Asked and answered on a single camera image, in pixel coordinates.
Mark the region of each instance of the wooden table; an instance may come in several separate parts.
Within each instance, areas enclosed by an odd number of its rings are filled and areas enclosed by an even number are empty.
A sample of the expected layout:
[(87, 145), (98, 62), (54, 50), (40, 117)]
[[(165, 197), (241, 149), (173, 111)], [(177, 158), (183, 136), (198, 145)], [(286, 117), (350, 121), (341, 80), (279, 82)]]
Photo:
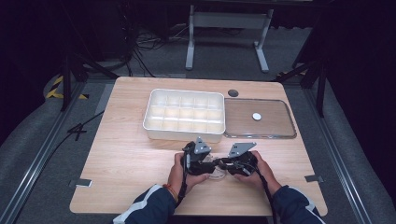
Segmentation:
[[(277, 99), (288, 106), (286, 93), (279, 83), (120, 77), (108, 101), (99, 129), (92, 143), (81, 178), (91, 179), (89, 188), (76, 188), (70, 204), (74, 213), (119, 214), (134, 199), (154, 184), (167, 182), (174, 163), (174, 154), (188, 142), (152, 140), (143, 128), (143, 119), (154, 89), (220, 92), (239, 91), (240, 98)], [(282, 185), (294, 186), (311, 198), (322, 216), (327, 206), (318, 182), (306, 182), (305, 176), (314, 171), (306, 153), (297, 123), (294, 139), (254, 139), (262, 157), (272, 167)], [(211, 154), (226, 157), (234, 142), (251, 139), (232, 139), (222, 136), (212, 147)], [(176, 215), (195, 216), (271, 216), (263, 192), (238, 182), (227, 174), (221, 180), (208, 179), (187, 195)]]

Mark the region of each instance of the clear plastic lid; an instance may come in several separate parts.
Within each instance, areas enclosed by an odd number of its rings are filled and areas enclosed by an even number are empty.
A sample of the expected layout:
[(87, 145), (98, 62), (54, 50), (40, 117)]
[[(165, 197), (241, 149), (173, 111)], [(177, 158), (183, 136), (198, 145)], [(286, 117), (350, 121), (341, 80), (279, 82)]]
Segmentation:
[(281, 100), (226, 98), (224, 135), (233, 138), (294, 138), (290, 110)]

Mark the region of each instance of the person's right hand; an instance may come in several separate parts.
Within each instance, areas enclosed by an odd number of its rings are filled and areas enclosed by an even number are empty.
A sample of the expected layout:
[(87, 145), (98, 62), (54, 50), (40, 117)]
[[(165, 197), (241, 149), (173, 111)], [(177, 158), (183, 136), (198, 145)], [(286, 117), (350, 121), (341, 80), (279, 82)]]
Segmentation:
[[(181, 184), (183, 182), (183, 167), (181, 166), (181, 157), (183, 153), (175, 154), (175, 164), (171, 168), (171, 172), (168, 177), (168, 184), (172, 186), (175, 193), (178, 195), (180, 193)], [(191, 191), (192, 187), (204, 182), (209, 178), (209, 174), (202, 175), (187, 175), (186, 184), (186, 195)]]
[[(272, 172), (268, 163), (262, 159), (260, 153), (256, 150), (252, 150), (251, 153), (257, 159), (257, 167), (259, 168), (260, 173), (264, 176), (265, 180), (267, 181), (268, 189), (270, 190), (271, 195), (274, 195), (274, 193), (277, 190), (279, 190), (282, 186), (276, 181), (274, 177), (274, 173)], [(263, 190), (262, 180), (260, 179), (257, 172), (254, 172), (250, 176), (235, 174), (234, 177), (241, 182), (254, 186), (258, 190)]]

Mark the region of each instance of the metal frame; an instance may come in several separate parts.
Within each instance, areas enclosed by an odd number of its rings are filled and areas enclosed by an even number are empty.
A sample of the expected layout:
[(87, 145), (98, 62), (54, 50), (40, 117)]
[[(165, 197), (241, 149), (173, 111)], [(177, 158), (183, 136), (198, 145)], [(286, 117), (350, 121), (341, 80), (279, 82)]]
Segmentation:
[(12, 199), (8, 203), (8, 206), (6, 207), (4, 213), (0, 217), (0, 224), (15, 223), (15, 221), (17, 220), (19, 213), (21, 212), (24, 204), (29, 198), (30, 192), (35, 186), (35, 182), (40, 177), (40, 174), (44, 170), (45, 165), (47, 164), (51, 155), (54, 153), (54, 141), (56, 140), (59, 131), (65, 123), (67, 116), (70, 114), (74, 103), (81, 95), (84, 87), (85, 83), (79, 82), (76, 84), (75, 90), (71, 96), (69, 106), (56, 118), (51, 130), (49, 131), (49, 135), (39, 149), (37, 155), (35, 156), (35, 159), (33, 160), (29, 169), (26, 171), (20, 185), (18, 186), (17, 190), (12, 196)]
[(337, 145), (332, 139), (332, 135), (329, 131), (329, 128), (327, 127), (325, 119), (322, 118), (316, 110), (316, 99), (313, 92), (308, 89), (303, 89), (303, 91), (305, 98), (308, 100), (308, 103), (311, 106), (312, 113), (315, 114), (315, 120), (318, 123), (323, 136), (325, 137), (332, 164), (336, 173), (338, 174), (338, 177), (340, 178), (341, 185), (344, 188), (346, 196), (358, 222), (361, 224), (373, 223), (366, 211), (366, 208), (364, 207), (363, 202), (361, 201), (361, 196), (359, 195), (355, 183), (353, 182), (352, 177), (350, 176), (349, 171), (347, 170), (347, 167), (338, 151)]
[(266, 14), (195, 12), (194, 5), (191, 5), (189, 19), (190, 39), (187, 48), (186, 69), (192, 70), (195, 47), (194, 28), (224, 27), (262, 30), (261, 38), (259, 41), (254, 42), (254, 47), (262, 72), (268, 73), (269, 68), (265, 60), (262, 46), (264, 45), (264, 40), (267, 36), (273, 13), (274, 11), (272, 9), (269, 9)]
[(222, 7), (270, 7), (272, 9), (335, 9), (329, 2), (313, 1), (271, 1), (271, 0), (133, 0), (135, 3), (160, 4), (160, 5), (196, 5), (196, 6), (222, 6)]

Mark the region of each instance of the metal rail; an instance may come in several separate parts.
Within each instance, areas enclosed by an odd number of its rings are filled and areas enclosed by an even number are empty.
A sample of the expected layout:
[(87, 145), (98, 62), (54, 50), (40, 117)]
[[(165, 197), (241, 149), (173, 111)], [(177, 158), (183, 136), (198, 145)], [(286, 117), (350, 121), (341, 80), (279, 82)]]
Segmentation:
[(316, 99), (314, 93), (309, 89), (303, 89), (304, 95), (308, 100), (308, 103), (312, 109), (312, 112), (315, 114), (315, 119), (318, 122), (318, 125), (326, 139), (326, 143), (328, 145), (328, 152), (330, 158), (332, 160), (332, 164), (334, 165), (335, 171), (340, 178), (341, 184), (346, 192), (346, 196), (350, 202), (353, 212), (359, 223), (372, 223), (363, 202), (361, 201), (361, 196), (358, 193), (358, 190), (355, 187), (355, 183), (353, 182), (349, 171), (347, 170), (346, 165), (343, 162), (343, 159), (338, 151), (337, 145), (334, 143), (332, 139), (332, 135), (330, 133), (329, 128), (327, 127), (325, 119), (321, 118), (316, 110)]
[(15, 223), (18, 219), (18, 215), (21, 212), (24, 204), (26, 203), (29, 195), (35, 186), (37, 179), (39, 178), (41, 172), (44, 170), (47, 161), (50, 159), (51, 154), (54, 152), (54, 141), (56, 140), (59, 131), (64, 125), (70, 111), (73, 108), (74, 103), (81, 95), (84, 89), (85, 83), (77, 82), (76, 87), (72, 94), (72, 101), (70, 105), (66, 108), (64, 112), (61, 112), (56, 118), (54, 124), (52, 125), (49, 135), (44, 141), (43, 145), (39, 149), (35, 159), (33, 160), (31, 166), (26, 171), (20, 185), (15, 191), (12, 199), (8, 203), (8, 206), (2, 216), (0, 217), (0, 224), (10, 224)]
[(332, 5), (333, 0), (317, 3), (314, 1), (275, 0), (134, 0), (139, 4), (196, 5), (222, 7), (269, 7), (271, 9), (320, 9), (334, 10), (341, 7)]

